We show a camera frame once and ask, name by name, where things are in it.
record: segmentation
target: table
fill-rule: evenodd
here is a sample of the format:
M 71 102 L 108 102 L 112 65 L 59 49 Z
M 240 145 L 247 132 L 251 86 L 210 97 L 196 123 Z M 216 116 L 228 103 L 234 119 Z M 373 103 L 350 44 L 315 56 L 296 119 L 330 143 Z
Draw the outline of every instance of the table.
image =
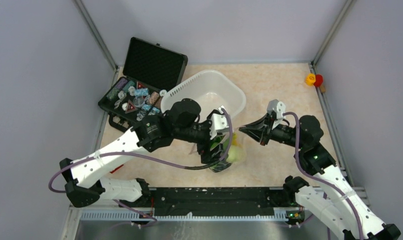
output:
M 307 63 L 188 65 L 182 79 L 186 80 L 208 69 L 223 73 L 246 95 L 247 104 L 233 119 L 234 126 L 260 119 L 266 113 L 268 102 L 278 99 L 285 103 L 288 112 L 295 112 L 299 118 L 303 115 L 316 116 L 324 131 L 320 142 L 331 156 L 337 159 L 317 92 L 314 87 L 309 87 L 304 82 L 310 73 Z M 291 116 L 287 119 L 291 126 L 295 125 Z M 101 147 L 122 134 L 106 123 Z M 150 187 L 278 187 L 283 185 L 284 179 L 289 175 L 302 176 L 293 158 L 293 147 L 274 141 L 270 141 L 267 146 L 261 146 L 249 137 L 244 139 L 244 146 L 246 161 L 235 163 L 219 173 L 209 169 L 179 169 L 134 158 L 115 173 L 109 173 L 107 177 L 122 180 L 142 178 Z M 185 166 L 200 166 L 200 157 L 197 154 L 189 155 L 191 148 L 191 143 L 174 140 L 171 146 L 160 148 L 148 155 Z

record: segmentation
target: black case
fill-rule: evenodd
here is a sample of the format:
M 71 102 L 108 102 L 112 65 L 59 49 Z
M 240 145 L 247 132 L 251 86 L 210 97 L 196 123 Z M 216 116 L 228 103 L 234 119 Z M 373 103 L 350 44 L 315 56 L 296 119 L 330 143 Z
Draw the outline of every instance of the black case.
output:
M 109 124 L 113 128 L 125 132 L 137 122 L 139 110 L 125 114 L 121 106 L 115 109 L 115 102 L 119 99 L 117 95 L 112 100 L 107 97 L 122 78 L 135 83 L 140 82 L 149 89 L 150 94 L 159 93 L 160 90 L 169 91 L 181 82 L 187 63 L 188 58 L 184 54 L 136 37 L 131 38 L 123 66 L 125 77 L 121 77 L 98 102 L 100 108 L 108 113 Z M 127 94 L 121 105 L 127 103 L 128 100 L 132 101 L 133 98 L 134 96 Z M 119 117 L 120 121 L 114 122 L 114 117 Z

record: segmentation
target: open toolbox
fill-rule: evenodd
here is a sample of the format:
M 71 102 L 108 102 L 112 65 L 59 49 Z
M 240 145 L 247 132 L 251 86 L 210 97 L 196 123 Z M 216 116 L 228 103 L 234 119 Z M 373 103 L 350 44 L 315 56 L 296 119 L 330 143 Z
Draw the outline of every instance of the open toolbox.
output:
M 109 124 L 125 132 L 143 117 L 160 114 L 163 95 L 181 82 L 187 62 L 186 55 L 131 38 L 124 76 L 98 102 Z

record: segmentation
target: yellow object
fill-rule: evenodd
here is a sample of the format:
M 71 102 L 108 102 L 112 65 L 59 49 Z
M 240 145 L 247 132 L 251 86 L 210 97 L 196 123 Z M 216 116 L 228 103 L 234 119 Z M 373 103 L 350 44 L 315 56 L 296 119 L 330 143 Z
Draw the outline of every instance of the yellow object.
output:
M 308 86 L 313 86 L 314 85 L 314 83 L 316 82 L 316 77 L 315 77 L 315 74 L 313 74 L 313 73 L 310 73 L 309 75 L 307 75 L 307 77 L 306 77 L 306 84 L 308 85 Z

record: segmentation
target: red triangle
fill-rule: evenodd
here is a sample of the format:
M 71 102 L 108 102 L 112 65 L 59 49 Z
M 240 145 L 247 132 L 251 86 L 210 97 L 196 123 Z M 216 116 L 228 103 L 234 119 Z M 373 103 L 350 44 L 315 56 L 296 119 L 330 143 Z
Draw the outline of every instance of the red triangle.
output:
M 146 86 L 144 86 L 143 84 L 141 84 L 140 82 L 136 83 L 136 89 L 145 89 Z
M 135 107 L 135 105 L 133 104 L 133 102 L 131 100 L 128 100 L 128 106 L 126 107 L 126 111 L 125 114 L 131 113 L 136 111 L 137 108 Z

